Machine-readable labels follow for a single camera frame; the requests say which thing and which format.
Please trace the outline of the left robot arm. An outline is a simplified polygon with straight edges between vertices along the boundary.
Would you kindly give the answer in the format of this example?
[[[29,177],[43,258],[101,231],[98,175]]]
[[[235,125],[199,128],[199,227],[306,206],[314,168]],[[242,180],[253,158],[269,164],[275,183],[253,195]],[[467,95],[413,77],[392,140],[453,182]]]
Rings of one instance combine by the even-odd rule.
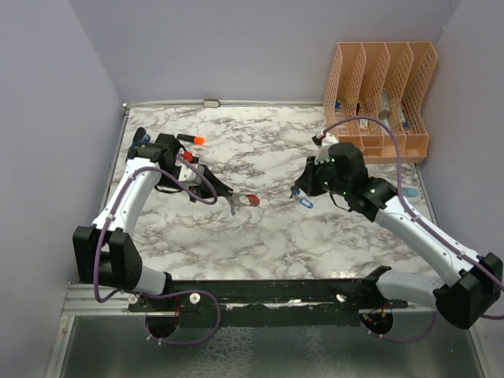
[[[154,141],[138,128],[128,148],[122,178],[91,225],[79,226],[72,243],[80,282],[146,294],[154,309],[173,304],[170,274],[146,267],[132,240],[146,200],[155,189],[186,192],[191,202],[213,205],[233,190],[170,134]]]

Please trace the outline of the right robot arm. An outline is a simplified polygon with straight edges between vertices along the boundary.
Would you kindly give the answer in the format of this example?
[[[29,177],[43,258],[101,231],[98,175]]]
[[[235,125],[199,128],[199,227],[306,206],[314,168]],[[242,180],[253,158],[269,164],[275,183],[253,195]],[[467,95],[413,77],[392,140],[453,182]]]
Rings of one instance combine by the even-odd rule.
[[[415,210],[395,185],[370,176],[352,143],[322,144],[306,159],[295,187],[310,197],[341,196],[350,211],[399,237],[438,275],[428,279],[386,269],[361,289],[367,306],[379,308],[389,299],[415,302],[437,309],[456,328],[468,329],[499,299],[502,260],[462,245]]]

